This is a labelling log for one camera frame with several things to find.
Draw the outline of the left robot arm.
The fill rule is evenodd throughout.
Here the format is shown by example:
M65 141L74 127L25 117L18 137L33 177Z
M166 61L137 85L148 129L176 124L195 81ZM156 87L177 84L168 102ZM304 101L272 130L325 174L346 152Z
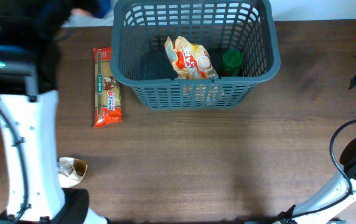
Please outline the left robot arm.
M0 129L9 199L0 223L108 223L85 189L60 185L55 116L56 35L74 9L96 18L103 0L0 1Z

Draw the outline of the orange spaghetti packet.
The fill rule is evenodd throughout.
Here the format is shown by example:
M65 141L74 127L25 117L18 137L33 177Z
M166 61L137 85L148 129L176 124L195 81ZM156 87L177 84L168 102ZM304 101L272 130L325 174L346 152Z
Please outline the orange spaghetti packet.
M95 124L122 122L121 91L119 82L111 72L111 47L93 49L95 59Z

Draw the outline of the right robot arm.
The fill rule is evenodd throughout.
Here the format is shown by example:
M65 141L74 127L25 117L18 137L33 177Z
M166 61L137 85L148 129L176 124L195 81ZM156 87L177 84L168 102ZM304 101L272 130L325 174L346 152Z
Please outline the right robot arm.
M356 119L341 125L332 135L329 154L337 173L306 201L293 205L276 223L335 223L334 217L356 202L356 138L340 155L334 156L334 143L341 131L356 124Z

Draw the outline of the green lid jar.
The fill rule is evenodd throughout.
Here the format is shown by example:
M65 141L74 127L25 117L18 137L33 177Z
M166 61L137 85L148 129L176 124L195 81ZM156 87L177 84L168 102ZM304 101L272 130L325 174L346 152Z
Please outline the green lid jar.
M222 57L222 76L237 77L243 65L243 54L237 49L226 50Z

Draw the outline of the brown snack bag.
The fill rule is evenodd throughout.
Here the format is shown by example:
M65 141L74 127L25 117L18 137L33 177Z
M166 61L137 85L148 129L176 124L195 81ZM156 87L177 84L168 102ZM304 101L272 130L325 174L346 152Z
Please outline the brown snack bag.
M164 44L167 58L179 79L198 80L218 78L210 55L203 45L193 44L185 37L171 40L168 36Z

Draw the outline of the small brown paper packet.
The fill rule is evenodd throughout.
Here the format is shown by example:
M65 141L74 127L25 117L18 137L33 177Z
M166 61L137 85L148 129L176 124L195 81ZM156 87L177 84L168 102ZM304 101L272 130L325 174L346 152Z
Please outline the small brown paper packet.
M88 164L85 161L72 157L61 157L57 165L59 183L62 188L72 188L79 184L88 168Z

